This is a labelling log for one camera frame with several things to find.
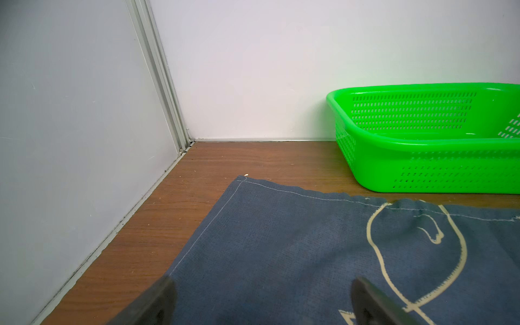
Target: mat stitching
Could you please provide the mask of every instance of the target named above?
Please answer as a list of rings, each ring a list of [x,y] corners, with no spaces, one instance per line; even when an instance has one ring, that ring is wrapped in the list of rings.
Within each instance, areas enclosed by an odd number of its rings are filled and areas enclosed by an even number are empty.
[[[186,252],[186,254],[184,254],[184,256],[180,259],[179,263],[177,263],[177,265],[175,265],[175,267],[173,268],[173,270],[168,274],[168,276],[172,275],[173,271],[175,271],[175,269],[177,268],[177,266],[179,266],[181,264],[181,262],[184,260],[184,258],[186,257],[186,255],[188,255],[188,253],[191,251],[191,249],[193,248],[193,246],[195,246],[195,244],[197,243],[197,241],[200,239],[200,237],[202,236],[202,234],[206,231],[206,229],[210,226],[210,224],[213,222],[213,220],[215,220],[216,217],[218,217],[218,215],[220,214],[220,212],[222,211],[222,209],[224,209],[224,207],[229,203],[229,201],[231,201],[231,198],[233,198],[233,196],[235,195],[235,193],[238,191],[238,188],[240,187],[240,185],[242,185],[242,183],[245,182],[245,180],[241,181],[240,184],[238,184],[237,188],[235,189],[235,191],[233,192],[233,194],[229,197],[229,199],[226,201],[226,203],[224,203],[224,205],[220,208],[220,210],[218,210],[217,214],[213,217],[213,219],[211,219],[210,223],[208,223],[208,225],[206,226],[206,228],[204,228],[204,230],[200,233],[200,235],[197,237],[197,239],[195,240],[195,242],[193,242],[193,244],[191,245],[190,249],[188,249],[188,251]]]
[[[286,193],[296,194],[296,195],[299,195],[301,197],[306,197],[306,198],[311,198],[311,199],[324,200],[324,201],[346,201],[346,202],[351,202],[351,203],[359,203],[359,204],[363,204],[363,205],[379,207],[379,205],[373,205],[373,204],[368,204],[368,203],[359,202],[359,201],[351,201],[351,200],[347,200],[347,199],[322,199],[322,198],[316,198],[316,197],[311,197],[311,196],[308,196],[308,195],[303,195],[303,194],[292,192],[292,191],[279,190],[279,189],[272,188],[272,187],[269,187],[269,186],[265,186],[265,185],[262,185],[262,184],[254,183],[252,181],[244,180],[244,182],[249,183],[249,184],[260,185],[260,186],[263,186],[265,188],[268,188],[268,189],[271,189],[271,190],[275,190],[275,191],[279,191],[279,192],[286,192]],[[409,210],[409,211],[419,211],[420,210],[420,211],[428,211],[428,212],[433,212],[433,213],[438,213],[438,214],[444,215],[444,212],[438,212],[438,211],[433,211],[433,210],[428,210],[428,209],[408,209],[408,208],[405,208],[405,207],[387,207],[387,209],[389,209],[389,210]],[[482,218],[471,217],[471,216],[467,216],[467,215],[463,215],[463,214],[451,214],[450,213],[450,215],[451,216],[461,216],[461,217],[477,219],[477,220],[482,220],[482,221],[509,221],[509,222],[514,222],[514,221],[519,219],[518,217],[513,217],[511,219],[482,219]]]

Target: wooden floor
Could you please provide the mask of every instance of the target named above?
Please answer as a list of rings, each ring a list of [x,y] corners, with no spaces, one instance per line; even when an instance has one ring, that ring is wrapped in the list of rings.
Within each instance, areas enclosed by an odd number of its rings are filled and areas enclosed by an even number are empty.
[[[390,202],[520,206],[516,195],[374,193],[355,181],[335,142],[197,142],[43,324],[104,324],[163,275],[229,183],[244,174]]]

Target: green plastic basket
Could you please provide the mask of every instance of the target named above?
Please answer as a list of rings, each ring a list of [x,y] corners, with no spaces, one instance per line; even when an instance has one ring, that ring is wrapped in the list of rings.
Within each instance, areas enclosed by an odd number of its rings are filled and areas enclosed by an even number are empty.
[[[347,88],[327,102],[337,143],[370,190],[520,193],[520,85]]]

